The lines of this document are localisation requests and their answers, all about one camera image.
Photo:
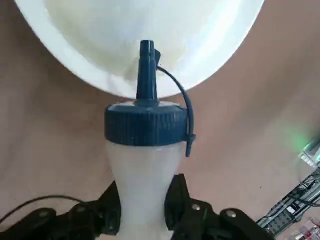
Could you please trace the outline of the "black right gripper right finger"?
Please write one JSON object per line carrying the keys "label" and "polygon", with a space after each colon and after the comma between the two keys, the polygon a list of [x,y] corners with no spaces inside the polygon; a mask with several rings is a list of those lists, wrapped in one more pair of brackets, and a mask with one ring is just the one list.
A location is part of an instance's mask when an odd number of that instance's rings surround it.
{"label": "black right gripper right finger", "polygon": [[173,177],[164,201],[164,216],[172,240],[273,240],[246,213],[226,208],[215,213],[210,203],[190,196],[185,176]]}

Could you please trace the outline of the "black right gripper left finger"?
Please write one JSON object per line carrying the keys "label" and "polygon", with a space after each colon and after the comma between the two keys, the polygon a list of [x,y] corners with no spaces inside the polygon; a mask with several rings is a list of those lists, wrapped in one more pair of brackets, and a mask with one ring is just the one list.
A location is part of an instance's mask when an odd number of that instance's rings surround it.
{"label": "black right gripper left finger", "polygon": [[3,240],[95,240],[100,235],[115,236],[120,229],[121,206],[117,185],[111,185],[96,200],[83,201],[57,214],[54,208],[33,210],[2,231]]}

